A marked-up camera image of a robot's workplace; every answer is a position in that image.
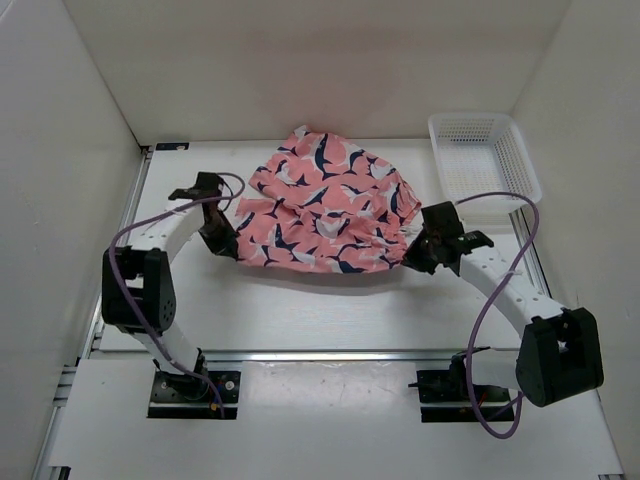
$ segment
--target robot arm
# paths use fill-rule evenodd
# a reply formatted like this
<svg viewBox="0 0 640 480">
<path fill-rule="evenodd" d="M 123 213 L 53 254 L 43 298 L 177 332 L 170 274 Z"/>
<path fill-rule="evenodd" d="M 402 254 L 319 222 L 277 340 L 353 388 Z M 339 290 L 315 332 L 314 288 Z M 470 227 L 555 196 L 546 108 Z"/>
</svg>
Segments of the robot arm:
<svg viewBox="0 0 640 480">
<path fill-rule="evenodd" d="M 202 208 L 179 210 L 193 200 L 219 197 L 222 185 L 218 175 L 200 172 L 193 187 L 176 190 L 169 197 L 165 211 L 172 212 L 172 215 L 152 223 L 130 245 L 116 249 L 118 270 L 128 280 L 127 289 L 172 362 L 160 352 L 126 302 L 116 283 L 107 252 L 103 257 L 102 316 L 105 323 L 116 326 L 142 343 L 153 356 L 166 383 L 185 397 L 197 396 L 203 384 L 173 363 L 200 375 L 207 374 L 207 367 L 201 350 L 191 344 L 174 322 L 176 296 L 169 265 L 195 232 L 200 233 L 212 253 L 237 258 L 237 234 L 218 210 L 218 202 L 203 203 Z"/>
<path fill-rule="evenodd" d="M 509 264 L 482 232 L 464 232 L 451 202 L 424 208 L 424 228 L 403 264 L 433 274 L 438 265 L 489 297 Z M 473 355 L 473 382 L 520 390 L 539 407 L 602 385 L 602 359 L 595 318 L 584 308 L 570 310 L 514 275 L 494 305 L 522 339 L 519 351 L 479 349 Z M 464 356 L 452 367 L 464 368 Z M 464 387 L 464 375 L 457 376 Z"/>
</svg>

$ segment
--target cable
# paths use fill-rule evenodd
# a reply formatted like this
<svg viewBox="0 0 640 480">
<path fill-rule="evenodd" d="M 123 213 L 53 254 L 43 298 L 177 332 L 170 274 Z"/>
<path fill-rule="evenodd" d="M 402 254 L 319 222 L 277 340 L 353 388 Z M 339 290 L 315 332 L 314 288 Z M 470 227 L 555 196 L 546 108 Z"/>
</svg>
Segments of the cable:
<svg viewBox="0 0 640 480">
<path fill-rule="evenodd" d="M 509 410 L 511 407 L 513 407 L 513 405 L 518 401 L 518 396 L 516 396 L 516 398 L 514 398 L 513 400 L 511 400 L 509 403 L 507 403 L 505 406 L 503 406 L 500 410 L 498 410 L 496 413 L 494 413 L 493 415 L 491 415 L 489 418 L 487 418 L 487 422 L 490 422 L 491 420 L 493 420 L 494 418 L 498 418 L 500 415 L 502 415 L 504 412 L 506 412 L 507 410 Z"/>
<path fill-rule="evenodd" d="M 229 195 L 233 197 L 233 190 L 231 190 L 231 187 L 229 186 L 229 184 L 227 182 L 225 182 L 224 179 L 222 179 L 222 188 L 227 187 L 227 190 L 229 190 Z M 224 206 L 224 208 L 221 208 L 220 211 L 222 213 L 225 213 L 228 209 L 229 209 L 229 205 L 231 205 L 231 199 L 227 200 L 227 204 Z"/>
<path fill-rule="evenodd" d="M 113 240 L 111 240 L 111 243 L 109 244 L 109 253 L 108 253 L 108 255 L 109 255 L 109 264 L 111 265 L 111 270 L 113 271 L 113 276 L 114 276 L 114 278 L 116 280 L 116 283 L 118 284 L 118 287 L 120 287 L 120 291 L 122 292 L 122 295 L 124 296 L 125 300 L 129 304 L 129 306 L 131 307 L 131 310 L 133 310 L 133 313 L 136 316 L 136 319 L 140 322 L 140 325 L 142 325 L 142 327 L 144 328 L 145 332 L 147 332 L 147 335 L 149 335 L 149 338 L 151 338 L 151 341 L 157 347 L 158 351 L 162 354 L 164 359 L 167 362 L 169 362 L 173 367 L 175 367 L 177 370 L 179 370 L 180 372 L 184 373 L 185 375 L 189 375 L 191 377 L 194 377 L 194 378 L 204 382 L 209 387 L 209 389 L 211 389 L 211 392 L 215 396 L 216 403 L 220 406 L 220 417 L 224 418 L 224 407 L 222 406 L 222 398 L 220 397 L 220 392 L 216 388 L 215 384 L 211 381 L 211 379 L 209 377 L 207 377 L 205 375 L 200 375 L 199 373 L 196 373 L 196 372 L 192 372 L 187 367 L 185 367 L 184 365 L 180 364 L 179 362 L 177 362 L 176 360 L 174 360 L 171 357 L 171 353 L 169 353 L 169 351 L 165 348 L 161 337 L 153 330 L 153 327 L 149 324 L 149 321 L 145 318 L 144 314 L 142 313 L 142 310 L 140 310 L 140 307 L 136 303 L 135 299 L 133 298 L 131 293 L 129 293 L 129 289 L 127 288 L 127 284 L 126 284 L 124 278 L 122 277 L 122 274 L 120 273 L 120 270 L 118 269 L 118 263 L 116 262 L 116 246 L 118 244 L 118 240 L 120 240 L 124 235 L 126 235 L 129 232 L 131 232 L 132 230 L 135 230 L 136 228 L 143 227 L 143 226 L 148 225 L 150 223 L 154 223 L 154 222 L 158 222 L 160 220 L 164 220 L 165 218 L 170 217 L 171 215 L 175 215 L 176 213 L 183 212 L 185 210 L 188 210 L 190 208 L 195 207 L 196 205 L 201 205 L 203 203 L 210 203 L 210 202 L 219 202 L 220 200 L 229 200 L 229 201 L 231 201 L 234 198 L 238 198 L 242 194 L 242 192 L 244 191 L 244 188 L 245 188 L 245 183 L 244 183 L 244 180 L 241 177 L 239 177 L 235 173 L 226 173 L 226 172 L 218 173 L 218 175 L 221 176 L 221 177 L 225 177 L 226 176 L 226 177 L 235 178 L 236 180 L 238 180 L 240 182 L 240 189 L 237 192 L 235 192 L 234 194 L 229 195 L 229 196 L 223 196 L 222 195 L 222 196 L 218 196 L 218 197 L 208 197 L 208 198 L 202 198 L 200 200 L 194 200 L 193 202 L 189 202 L 189 203 L 185 203 L 184 205 L 180 205 L 179 207 L 175 208 L 174 210 L 169 210 L 169 211 L 163 212 L 163 213 L 161 213 L 159 215 L 156 215 L 155 217 L 147 218 L 146 220 L 141 220 L 139 222 L 132 223 L 128 227 L 125 227 L 122 230 L 120 230 L 118 233 L 116 233 L 116 235 L 113 237 Z"/>
<path fill-rule="evenodd" d="M 476 321 L 473 324 L 473 329 L 471 330 L 471 336 L 469 337 L 469 345 L 467 346 L 467 353 L 466 353 L 466 361 L 467 361 L 466 362 L 466 367 L 467 367 L 466 381 L 467 381 L 467 391 L 469 392 L 473 392 L 473 380 L 472 380 L 471 368 L 473 363 L 473 360 L 472 360 L 473 351 L 475 348 L 476 338 L 478 337 L 478 332 L 480 331 L 480 326 L 482 325 L 482 322 L 485 316 L 487 315 L 489 308 L 491 308 L 491 305 L 493 305 L 493 303 L 496 301 L 496 298 L 498 298 L 498 296 L 502 293 L 502 291 L 507 286 L 507 283 L 509 283 L 509 280 L 511 279 L 511 277 L 514 275 L 516 267 L 518 266 L 518 263 L 520 263 L 520 260 L 522 260 L 522 257 L 524 257 L 524 254 L 526 253 L 526 251 L 533 244 L 533 240 L 536 237 L 536 234 L 538 233 L 538 227 L 540 226 L 540 212 L 538 211 L 538 208 L 536 207 L 535 203 L 533 203 L 533 201 L 531 201 L 529 198 L 525 197 L 524 195 L 520 195 L 519 193 L 513 193 L 513 192 L 480 193 L 478 195 L 472 195 L 471 197 L 465 198 L 463 200 L 459 200 L 458 202 L 456 202 L 456 205 L 470 202 L 471 200 L 476 200 L 478 198 L 498 197 L 498 196 L 516 197 L 516 198 L 519 198 L 520 200 L 525 201 L 527 204 L 529 204 L 533 209 L 533 218 L 534 218 L 533 228 L 531 229 L 531 234 L 529 235 L 529 238 L 527 238 L 527 241 L 524 242 L 524 245 L 516 255 L 516 258 L 514 258 L 513 262 L 511 262 L 511 265 L 509 266 L 509 270 L 507 271 L 507 274 L 502 279 L 502 281 L 498 284 L 498 286 L 493 291 L 493 293 L 489 296 L 489 298 L 487 298 L 487 301 L 482 306 L 482 309 L 480 310 L 480 313 L 478 314 L 478 317 L 476 318 Z M 475 398 L 475 395 L 469 395 L 469 400 L 471 401 L 471 408 L 473 408 L 473 413 L 475 414 L 478 422 L 480 422 L 480 425 L 482 425 L 482 427 L 487 432 L 489 432 L 492 436 L 500 440 L 506 440 L 508 438 L 511 438 L 513 434 L 516 433 L 516 430 L 518 429 L 518 425 L 520 424 L 520 417 L 522 415 L 522 399 L 523 399 L 522 392 L 518 392 L 518 395 L 512 401 L 512 404 L 513 403 L 516 404 L 516 413 L 515 413 L 513 423 L 511 424 L 511 427 L 509 428 L 509 430 L 507 430 L 504 433 L 501 433 L 501 432 L 496 432 L 493 428 L 491 428 L 491 425 L 489 425 L 489 422 L 484 418 L 484 416 L 482 415 L 482 412 L 480 411 L 480 406 L 478 405 L 478 400 Z"/>
</svg>

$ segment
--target pink fabric with bird print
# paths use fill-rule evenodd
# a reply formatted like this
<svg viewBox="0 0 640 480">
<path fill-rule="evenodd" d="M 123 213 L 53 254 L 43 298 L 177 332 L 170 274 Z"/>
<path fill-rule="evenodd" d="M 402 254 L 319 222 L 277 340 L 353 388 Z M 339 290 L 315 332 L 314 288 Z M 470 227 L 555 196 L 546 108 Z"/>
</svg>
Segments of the pink fabric with bird print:
<svg viewBox="0 0 640 480">
<path fill-rule="evenodd" d="M 241 198 L 239 261 L 302 272 L 364 273 L 400 264 L 400 227 L 420 209 L 387 161 L 342 137 L 296 129 L 249 184 L 267 199 Z"/>
</svg>

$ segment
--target white panel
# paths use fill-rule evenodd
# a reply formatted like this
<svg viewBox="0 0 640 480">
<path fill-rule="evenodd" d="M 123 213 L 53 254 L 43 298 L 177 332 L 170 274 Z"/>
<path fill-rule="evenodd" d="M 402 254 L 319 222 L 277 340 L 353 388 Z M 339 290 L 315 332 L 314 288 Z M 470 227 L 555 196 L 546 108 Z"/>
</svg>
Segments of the white panel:
<svg viewBox="0 0 640 480">
<path fill-rule="evenodd" d="M 85 360 L 51 456 L 70 480 L 585 480 L 618 473 L 594 392 L 526 403 L 510 440 L 423 424 L 415 366 L 244 365 L 238 419 L 146 418 L 153 366 Z M 496 424 L 506 429 L 506 424 Z"/>
<path fill-rule="evenodd" d="M 509 112 L 569 0 L 66 0 L 142 143 Z"/>
<path fill-rule="evenodd" d="M 573 3 L 516 109 L 544 191 L 536 241 L 552 292 L 598 320 L 600 389 L 640 478 L 640 3 Z"/>
<path fill-rule="evenodd" d="M 139 159 L 62 2 L 12 2 L 0 17 L 1 478 L 31 473 Z"/>
<path fill-rule="evenodd" d="M 425 206 L 443 201 L 428 140 L 356 143 L 393 163 Z M 193 185 L 198 171 L 231 171 L 248 180 L 278 145 L 273 141 L 207 142 L 192 143 L 183 151 L 155 152 L 136 219 L 161 212 L 167 196 L 176 188 Z M 247 194 L 259 198 L 251 187 Z M 227 212 L 230 219 L 236 205 Z M 421 224 L 418 215 L 412 224 L 416 233 Z M 516 237 L 510 225 L 501 231 L 487 233 L 502 255 L 512 259 L 518 250 Z M 187 242 L 171 269 L 176 321 L 205 350 L 461 349 L 485 300 L 446 269 L 434 276 L 404 267 L 352 276 L 251 268 L 214 257 L 198 235 Z M 488 315 L 478 343 L 504 348 L 520 345 L 516 331 L 495 310 Z M 109 327 L 100 348 L 138 350 L 142 346 Z"/>
</svg>

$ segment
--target black joint housing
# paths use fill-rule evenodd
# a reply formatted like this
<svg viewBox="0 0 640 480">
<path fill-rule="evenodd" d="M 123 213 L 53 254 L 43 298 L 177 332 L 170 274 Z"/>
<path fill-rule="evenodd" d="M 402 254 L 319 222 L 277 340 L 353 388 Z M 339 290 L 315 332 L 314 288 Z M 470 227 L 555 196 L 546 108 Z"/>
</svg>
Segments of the black joint housing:
<svg viewBox="0 0 640 480">
<path fill-rule="evenodd" d="M 429 236 L 453 238 L 464 233 L 462 222 L 452 202 L 438 203 L 421 210 L 424 228 Z"/>
<path fill-rule="evenodd" d="M 198 359 L 196 360 L 193 372 L 202 375 L 203 377 L 206 377 L 208 374 L 207 362 L 201 349 L 198 349 Z M 169 387 L 173 388 L 176 392 L 187 399 L 197 399 L 202 397 L 207 388 L 209 388 L 203 380 L 192 375 L 168 373 L 162 370 L 159 370 L 159 373 Z"/>
<path fill-rule="evenodd" d="M 169 270 L 167 252 L 116 248 L 116 264 L 125 280 L 141 277 L 142 287 L 129 287 L 136 305 L 156 333 L 162 333 L 173 323 L 176 294 Z M 125 333 L 146 333 L 116 282 L 108 251 L 102 257 L 102 318 L 108 325 Z"/>
<path fill-rule="evenodd" d="M 522 336 L 516 377 L 524 395 L 544 407 L 604 383 L 596 319 L 585 308 L 534 318 Z"/>
<path fill-rule="evenodd" d="M 191 188 L 177 188 L 169 195 L 169 200 L 202 200 L 203 198 L 222 195 L 224 180 L 216 173 L 198 172 L 196 183 Z"/>
</svg>

